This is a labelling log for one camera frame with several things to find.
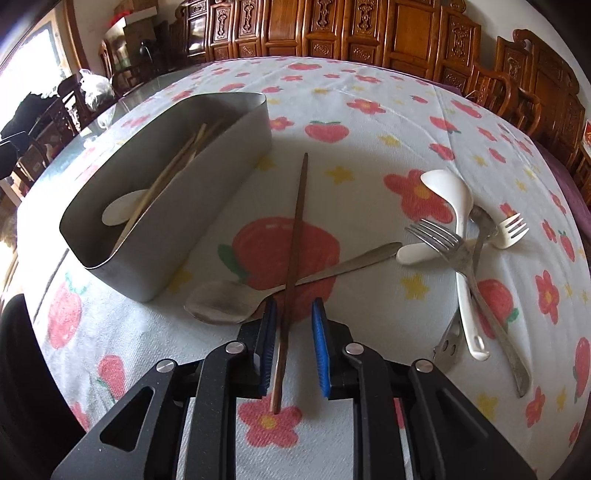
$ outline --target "gray container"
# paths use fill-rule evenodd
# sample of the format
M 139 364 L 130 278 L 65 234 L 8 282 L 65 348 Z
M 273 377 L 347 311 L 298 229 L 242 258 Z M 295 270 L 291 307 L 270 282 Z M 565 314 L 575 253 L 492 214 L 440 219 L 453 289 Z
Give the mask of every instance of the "gray container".
M 113 200 L 147 189 L 201 126 L 222 119 L 217 137 L 160 193 L 111 255 L 125 224 L 106 226 Z M 68 205 L 60 232 L 92 274 L 126 297 L 153 299 L 182 265 L 229 198 L 271 149 L 260 93 L 208 93 L 172 106 L 136 133 Z

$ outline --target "purple cloth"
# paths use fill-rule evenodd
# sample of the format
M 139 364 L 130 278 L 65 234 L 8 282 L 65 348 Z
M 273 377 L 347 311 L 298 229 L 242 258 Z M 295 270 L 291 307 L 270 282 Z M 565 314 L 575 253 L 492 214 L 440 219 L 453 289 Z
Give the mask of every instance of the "purple cloth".
M 538 147 L 542 157 L 546 160 L 560 190 L 562 190 L 566 203 L 569 204 L 570 211 L 573 212 L 574 221 L 577 223 L 579 231 L 591 242 L 591 212 L 589 212 L 589 208 L 585 205 L 583 197 L 574 184 L 569 171 L 552 153 L 538 142 L 535 142 L 535 146 Z

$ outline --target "wooden chopstick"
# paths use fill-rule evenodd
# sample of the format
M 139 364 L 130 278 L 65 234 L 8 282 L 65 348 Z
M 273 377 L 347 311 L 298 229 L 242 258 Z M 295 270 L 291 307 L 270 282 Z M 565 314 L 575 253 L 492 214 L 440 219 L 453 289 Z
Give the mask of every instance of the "wooden chopstick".
M 161 190 L 159 190 L 160 187 L 162 186 L 162 184 L 164 183 L 164 180 L 168 179 L 168 181 L 170 181 L 170 178 L 171 178 L 170 173 L 174 170 L 177 163 L 183 158 L 183 156 L 187 153 L 187 151 L 189 150 L 189 148 L 191 148 L 191 146 L 194 146 L 197 143 L 200 143 L 200 140 L 203 138 L 203 136 L 205 134 L 205 128 L 206 128 L 206 125 L 203 124 L 201 126 L 201 128 L 199 129 L 199 132 L 197 132 L 195 135 L 192 135 L 191 138 L 189 138 L 189 140 L 182 146 L 182 148 L 173 157 L 173 159 L 168 163 L 168 165 L 166 165 L 166 167 L 160 173 L 160 175 L 158 175 L 158 177 L 156 178 L 156 180 L 154 181 L 152 186 L 148 189 L 148 191 L 142 197 L 141 201 L 138 203 L 138 206 L 136 207 L 136 209 L 132 213 L 131 217 L 129 217 L 129 220 L 127 220 L 127 223 L 125 224 L 125 227 L 123 228 L 123 231 L 121 232 L 121 235 L 119 235 L 119 238 L 115 242 L 115 246 L 113 247 L 113 250 L 111 250 L 111 255 L 115 252 L 115 250 L 117 250 L 119 248 L 120 244 L 123 242 L 123 240 L 125 239 L 127 234 L 131 231 L 131 229 L 135 225 L 135 222 L 138 221 L 138 218 L 141 216 L 141 214 L 144 212 L 144 210 L 148 207 L 148 205 L 152 202 L 152 200 L 154 200 L 156 198 L 157 194 L 160 193 L 164 189 L 164 188 L 162 188 Z
M 285 282 L 285 300 L 283 304 L 283 316 L 279 323 L 279 347 L 277 349 L 277 363 L 275 364 L 275 377 L 271 390 L 271 413 L 277 415 L 281 411 L 281 397 L 283 395 L 283 377 L 287 363 L 287 348 L 289 344 L 289 332 L 291 315 L 295 298 L 296 281 L 298 280 L 298 267 L 300 263 L 301 233 L 303 229 L 304 202 L 306 199 L 306 182 L 308 178 L 308 154 L 304 154 L 301 165 L 300 186 L 295 202 L 294 226 L 291 231 L 290 262 L 287 266 L 287 281 Z

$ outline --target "white plastic spoon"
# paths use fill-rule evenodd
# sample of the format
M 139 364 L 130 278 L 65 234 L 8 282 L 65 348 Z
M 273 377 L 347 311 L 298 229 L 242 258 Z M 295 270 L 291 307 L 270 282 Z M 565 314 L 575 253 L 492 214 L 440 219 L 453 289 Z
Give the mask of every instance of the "white plastic spoon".
M 421 181 L 429 190 L 446 200 L 456 214 L 456 233 L 462 238 L 466 236 L 466 224 L 470 210 L 474 206 L 474 198 L 468 185 L 447 170 L 432 170 L 421 175 Z M 457 299 L 462 314 L 462 326 L 470 354 L 480 361 L 490 357 L 476 324 L 476 312 L 470 299 L 470 289 L 466 279 L 456 274 Z
M 138 202 L 147 190 L 136 190 L 129 192 L 107 205 L 103 212 L 103 223 L 107 226 L 120 225 L 129 220 Z

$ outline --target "floral tablecloth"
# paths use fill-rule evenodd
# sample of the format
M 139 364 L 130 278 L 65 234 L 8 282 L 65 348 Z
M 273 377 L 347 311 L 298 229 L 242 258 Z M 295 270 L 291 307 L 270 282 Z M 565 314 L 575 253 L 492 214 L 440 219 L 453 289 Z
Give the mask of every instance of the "floral tablecloth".
M 61 214 L 86 179 L 159 113 L 190 95 L 236 90 L 266 94 L 272 151 L 160 296 L 147 304 L 121 296 L 67 250 Z M 461 176 L 497 221 L 522 213 L 529 234 L 506 251 L 485 248 L 478 277 L 532 373 L 531 391 L 516 397 L 486 325 L 491 358 L 477 362 L 465 349 L 449 377 L 538 477 L 549 478 L 578 434 L 591 338 L 589 270 L 554 177 L 532 142 L 492 113 L 422 80 L 334 60 L 207 66 L 119 120 L 56 176 L 51 195 L 34 187 L 27 196 L 18 217 L 24 292 L 42 352 L 81 424 L 92 427 L 157 360 L 193 361 L 235 338 L 237 327 L 204 325 L 183 310 L 198 282 L 241 279 L 269 288 L 284 281 L 306 151 L 302 276 L 387 242 L 410 243 L 404 227 L 422 217 L 453 226 L 450 206 L 420 182 L 426 170 Z M 309 321 L 316 296 L 357 341 L 406 364 L 431 357 L 457 307 L 454 273 L 440 261 L 404 268 L 391 260 L 301 288 L 283 411 L 269 416 L 266 399 L 238 408 L 238 478 L 352 477 L 351 403 L 329 403 L 317 386 Z

